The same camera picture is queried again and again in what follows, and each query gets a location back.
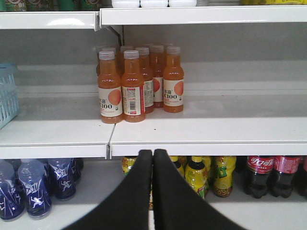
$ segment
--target orange juice bottle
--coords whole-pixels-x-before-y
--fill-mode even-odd
[[[138,47],[135,48],[140,55],[140,70],[144,77],[144,102],[145,113],[151,113],[154,110],[154,81],[153,71],[149,66],[149,48]]]
[[[100,74],[98,77],[101,120],[115,124],[123,119],[121,82],[115,69],[113,51],[100,51]]]
[[[119,69],[122,73],[125,72],[125,59],[124,52],[126,50],[133,50],[133,46],[121,46],[119,50]]]
[[[153,70],[153,103],[155,108],[163,108],[163,70],[165,68],[164,48],[150,47],[150,66]]]
[[[180,47],[167,48],[167,62],[164,77],[164,110],[169,113],[183,111],[183,77],[180,66]]]
[[[140,72],[139,52],[124,52],[125,73],[121,78],[123,91],[124,119],[140,122],[145,119],[144,77]]]
[[[117,53],[116,53],[116,48],[114,48],[114,47],[104,47],[104,48],[101,49],[101,51],[113,51],[114,52],[116,73],[118,73],[119,77],[121,78],[121,76],[123,76],[123,72],[120,70],[120,68],[118,66],[118,57],[117,57]]]

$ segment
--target black plastic object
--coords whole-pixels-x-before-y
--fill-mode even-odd
[[[156,149],[153,162],[156,230],[244,230],[216,211],[189,187],[166,150]]]
[[[152,161],[152,151],[141,150],[132,169],[114,192],[65,230],[148,230]]]

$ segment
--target coca-cola bottle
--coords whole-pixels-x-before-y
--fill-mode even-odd
[[[299,164],[297,173],[293,180],[297,192],[301,196],[307,196],[307,157],[303,159],[303,163]]]
[[[275,197],[288,198],[293,190],[292,179],[300,162],[299,156],[275,156],[274,166],[269,176],[269,190]]]
[[[248,156],[244,189],[246,194],[261,198],[268,192],[267,180],[273,169],[273,156]]]

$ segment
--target coca-cola logo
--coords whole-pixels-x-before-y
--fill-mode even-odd
[[[270,160],[263,161],[259,158],[253,157],[253,158],[250,159],[250,162],[254,165],[257,165],[257,166],[270,166],[270,165],[273,165],[274,160],[270,159]]]

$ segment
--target white bottle cap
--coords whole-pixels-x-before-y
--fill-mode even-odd
[[[138,59],[139,58],[139,52],[137,50],[126,50],[124,52],[124,58],[125,59]]]
[[[21,160],[22,163],[29,163],[29,162],[33,161],[34,159],[26,158],[26,159],[20,159],[20,160]]]
[[[180,47],[178,47],[178,46],[169,46],[167,48],[167,54],[179,55],[180,54]]]
[[[133,46],[121,46],[120,47],[121,53],[123,53],[126,50],[132,50],[132,49],[133,49]]]
[[[147,47],[137,47],[135,48],[140,54],[140,56],[147,56],[149,55],[149,48]]]
[[[163,53],[164,47],[162,45],[153,45],[150,47],[151,53]]]
[[[114,47],[104,47],[101,51],[113,51],[114,55],[116,56],[116,49]]]
[[[99,52],[99,59],[100,60],[113,60],[115,58],[115,54],[111,50],[100,51]]]

